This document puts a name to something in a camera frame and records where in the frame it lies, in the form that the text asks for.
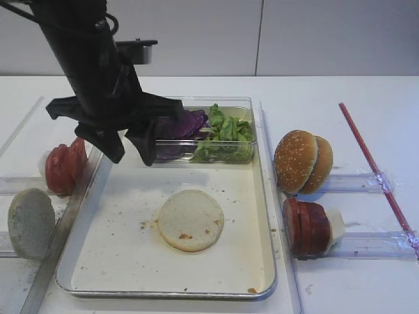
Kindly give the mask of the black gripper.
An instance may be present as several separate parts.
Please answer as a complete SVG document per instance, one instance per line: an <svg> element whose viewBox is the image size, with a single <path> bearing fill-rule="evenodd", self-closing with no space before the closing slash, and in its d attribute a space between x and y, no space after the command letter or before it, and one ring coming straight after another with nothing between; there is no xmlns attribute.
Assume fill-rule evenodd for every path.
<svg viewBox="0 0 419 314"><path fill-rule="evenodd" d="M84 131L84 139L114 164L125 153L117 131L129 128L126 138L143 163L152 166L156 119L177 120L183 112L182 102L144 92L131 59L123 52L110 56L106 65L89 64L86 58L68 52L54 55L75 95L53 99L46 106L50 117L68 117L93 128Z"/></svg>

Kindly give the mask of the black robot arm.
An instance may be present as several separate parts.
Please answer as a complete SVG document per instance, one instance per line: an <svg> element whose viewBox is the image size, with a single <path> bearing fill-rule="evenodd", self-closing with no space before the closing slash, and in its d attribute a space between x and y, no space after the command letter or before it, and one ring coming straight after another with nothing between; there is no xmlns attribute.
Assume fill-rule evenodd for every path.
<svg viewBox="0 0 419 314"><path fill-rule="evenodd" d="M116 164L124 156L118 134L124 130L151 166L157 120L178 118L182 103L141 89L130 57L113 39L107 3L31 1L29 7L75 93L53 99L46 107L50 117L76 120L75 134Z"/></svg>

